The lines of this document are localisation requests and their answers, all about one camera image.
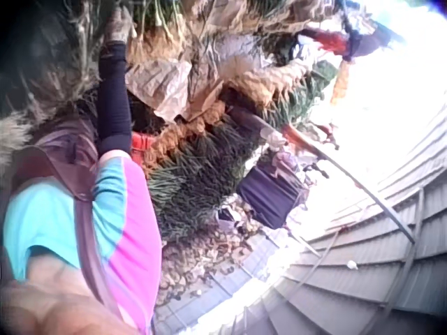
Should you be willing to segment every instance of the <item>clothing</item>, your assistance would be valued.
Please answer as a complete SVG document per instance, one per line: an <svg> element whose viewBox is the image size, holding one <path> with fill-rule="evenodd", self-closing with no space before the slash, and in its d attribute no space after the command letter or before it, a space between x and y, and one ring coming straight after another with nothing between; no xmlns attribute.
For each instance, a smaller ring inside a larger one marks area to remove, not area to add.
<svg viewBox="0 0 447 335"><path fill-rule="evenodd" d="M283 149L274 155L273 165L277 166L278 162L287 165L292 171L298 169L298 159L292 153L284 151Z"/></svg>
<svg viewBox="0 0 447 335"><path fill-rule="evenodd" d="M144 173L128 158L112 158L100 169L93 195L94 228L110 290L142 334L149 334L161 276L161 238ZM12 198L3 233L19 281L25 280L33 246L80 268L73 198L52 177Z"/></svg>
<svg viewBox="0 0 447 335"><path fill-rule="evenodd" d="M98 153L118 149L131 153L131 108L126 89L126 45L114 43L101 50L96 109L98 112Z"/></svg>
<svg viewBox="0 0 447 335"><path fill-rule="evenodd" d="M253 209L253 219L279 229L300 202L303 190L283 178L273 177L266 167L255 166L237 185L237 194Z"/></svg>

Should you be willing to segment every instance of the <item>woman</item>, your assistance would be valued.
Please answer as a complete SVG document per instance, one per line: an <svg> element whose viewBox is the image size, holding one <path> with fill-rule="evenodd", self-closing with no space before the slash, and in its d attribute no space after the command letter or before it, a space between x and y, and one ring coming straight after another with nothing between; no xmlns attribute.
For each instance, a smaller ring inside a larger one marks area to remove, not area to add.
<svg viewBox="0 0 447 335"><path fill-rule="evenodd" d="M93 204L92 238L103 273L91 279L81 269L79 255L89 243L79 245L79 200L72 189L56 175L28 178L15 189L3 222L3 246L15 280L2 288L1 316L13 334L150 333L161 238L144 173L129 156L131 113L124 75L132 24L127 9L117 8L106 27L99 60L97 156L89 147L86 120L65 122L37 142L52 161L88 168L85 179L97 167L92 200L87 200ZM74 188L85 182L81 176ZM91 289L101 276L106 288L96 288L111 292L115 313Z"/></svg>

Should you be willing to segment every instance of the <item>sky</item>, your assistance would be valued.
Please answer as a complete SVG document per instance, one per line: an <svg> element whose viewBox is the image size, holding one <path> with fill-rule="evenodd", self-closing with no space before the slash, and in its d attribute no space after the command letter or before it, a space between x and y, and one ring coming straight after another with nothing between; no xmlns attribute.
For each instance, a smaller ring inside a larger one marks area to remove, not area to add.
<svg viewBox="0 0 447 335"><path fill-rule="evenodd" d="M403 1L364 0L363 3L373 13L373 19L407 41L405 46L392 52L378 51L356 61L343 113L337 116L343 128L344 152L340 159L360 174L368 172L370 182L376 184L399 165L399 160L420 138L423 126L443 103L441 99L447 89L447 43L443 42L447 21L427 8L410 8ZM343 188L344 183L346 180L342 177L338 181L332 179L319 192L313 196L311 193L306 220L312 222L312 227L317 226L315 222L327 222L331 214L328 206L325 213L318 210L322 202L331 202L334 209L340 206L332 199L334 190ZM323 228L303 235L309 238L321 234ZM279 251L269 264L280 263L278 260L287 258L284 255L284 250ZM198 325L183 334L209 334L220 325L232 322L244 306L253 303L279 277L285 264L282 266L276 271L271 268L274 275L269 283L252 279L232 299L199 318Z"/></svg>

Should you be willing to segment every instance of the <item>hand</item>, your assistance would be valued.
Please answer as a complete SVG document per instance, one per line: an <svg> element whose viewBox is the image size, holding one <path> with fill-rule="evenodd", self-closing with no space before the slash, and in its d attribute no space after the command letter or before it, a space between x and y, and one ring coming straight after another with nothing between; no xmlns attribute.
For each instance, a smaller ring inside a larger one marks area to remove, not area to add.
<svg viewBox="0 0 447 335"><path fill-rule="evenodd" d="M116 7L105 26L104 43L123 42L127 44L131 31L132 35L136 35L131 14L126 7Z"/></svg>

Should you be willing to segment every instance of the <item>backpack strap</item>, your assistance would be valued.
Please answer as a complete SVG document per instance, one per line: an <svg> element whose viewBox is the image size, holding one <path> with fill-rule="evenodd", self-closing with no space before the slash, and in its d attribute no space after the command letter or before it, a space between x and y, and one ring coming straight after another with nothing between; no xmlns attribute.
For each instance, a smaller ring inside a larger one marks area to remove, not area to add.
<svg viewBox="0 0 447 335"><path fill-rule="evenodd" d="M121 318L118 305L108 288L96 243L93 225L93 196L96 174L82 164L52 159L41 147L29 146L15 153L8 169L0 204L1 284L13 280L9 257L3 247L3 225L11 195L24 182L36 177L56 177L74 197L75 231L82 274L95 298Z"/></svg>

